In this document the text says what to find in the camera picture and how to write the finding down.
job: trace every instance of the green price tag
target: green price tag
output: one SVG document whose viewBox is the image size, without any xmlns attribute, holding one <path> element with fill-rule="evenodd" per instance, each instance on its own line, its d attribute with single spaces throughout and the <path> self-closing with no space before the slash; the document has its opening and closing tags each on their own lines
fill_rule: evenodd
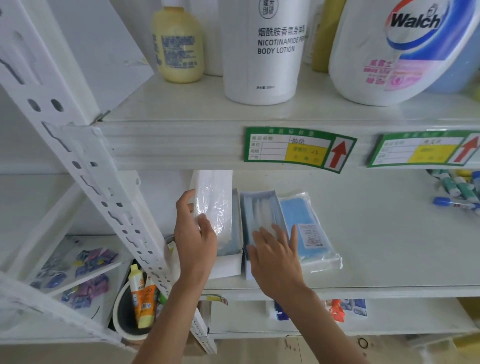
<svg viewBox="0 0 480 364">
<path fill-rule="evenodd" d="M 385 134 L 367 167 L 463 166 L 480 147 L 479 138 L 480 132 L 472 130 Z"/>
<path fill-rule="evenodd" d="M 340 173 L 356 141 L 318 130 L 248 127 L 243 161 L 304 164 Z"/>
</svg>

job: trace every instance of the red arrow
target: red arrow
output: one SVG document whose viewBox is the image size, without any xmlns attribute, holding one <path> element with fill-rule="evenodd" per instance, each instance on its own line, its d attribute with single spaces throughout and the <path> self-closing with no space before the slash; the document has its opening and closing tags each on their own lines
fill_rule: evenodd
<svg viewBox="0 0 480 364">
<path fill-rule="evenodd" d="M 347 147 L 345 146 L 345 142 L 341 142 L 339 145 L 333 148 L 330 153 L 335 154 L 330 162 L 330 168 L 335 169 L 336 165 L 340 161 L 340 157 L 347 155 Z"/>
<path fill-rule="evenodd" d="M 478 142 L 479 138 L 476 136 L 472 140 L 466 142 L 463 144 L 460 148 L 463 148 L 462 152 L 458 155 L 458 157 L 455 158 L 453 161 L 454 163 L 461 162 L 462 159 L 468 154 L 468 152 L 472 149 L 477 149 L 478 148 Z"/>
</svg>

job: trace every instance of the tiled floor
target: tiled floor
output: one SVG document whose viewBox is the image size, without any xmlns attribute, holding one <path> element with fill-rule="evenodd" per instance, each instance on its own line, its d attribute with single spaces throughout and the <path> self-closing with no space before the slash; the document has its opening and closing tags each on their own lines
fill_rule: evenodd
<svg viewBox="0 0 480 364">
<path fill-rule="evenodd" d="M 436 354 L 408 348 L 401 337 L 351 338 L 360 343 L 371 364 L 470 364 L 446 345 Z M 302 337 L 219 340 L 218 354 L 183 358 L 182 364 L 316 364 Z M 108 344 L 0 346 L 2 364 L 130 364 L 135 354 Z"/>
</svg>

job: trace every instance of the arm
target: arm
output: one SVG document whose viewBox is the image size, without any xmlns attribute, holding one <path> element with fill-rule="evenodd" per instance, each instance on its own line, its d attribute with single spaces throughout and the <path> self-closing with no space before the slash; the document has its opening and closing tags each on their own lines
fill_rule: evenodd
<svg viewBox="0 0 480 364">
<path fill-rule="evenodd" d="M 188 204 L 195 190 L 177 202 L 175 243 L 180 258 L 180 278 L 132 364 L 177 364 L 181 362 L 193 315 L 216 258 L 216 235 L 205 215 L 198 225 Z"/>
<path fill-rule="evenodd" d="M 260 228 L 260 232 L 253 233 L 256 247 L 247 246 L 252 274 L 262 291 L 282 306 L 319 362 L 366 364 L 360 351 L 303 281 L 297 227 L 292 227 L 290 245 L 285 232 L 277 225 L 272 227 L 277 239 Z"/>
</svg>

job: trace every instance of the yellow price field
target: yellow price field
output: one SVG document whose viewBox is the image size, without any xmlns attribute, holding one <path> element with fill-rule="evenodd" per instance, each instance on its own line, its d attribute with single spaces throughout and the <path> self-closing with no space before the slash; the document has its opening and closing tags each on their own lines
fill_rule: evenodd
<svg viewBox="0 0 480 364">
<path fill-rule="evenodd" d="M 458 144 L 418 146 L 407 163 L 446 163 L 457 147 Z"/>
<path fill-rule="evenodd" d="M 300 162 L 319 167 L 324 162 L 327 150 L 328 148 L 321 146 L 289 143 L 285 155 L 285 162 Z"/>
</svg>

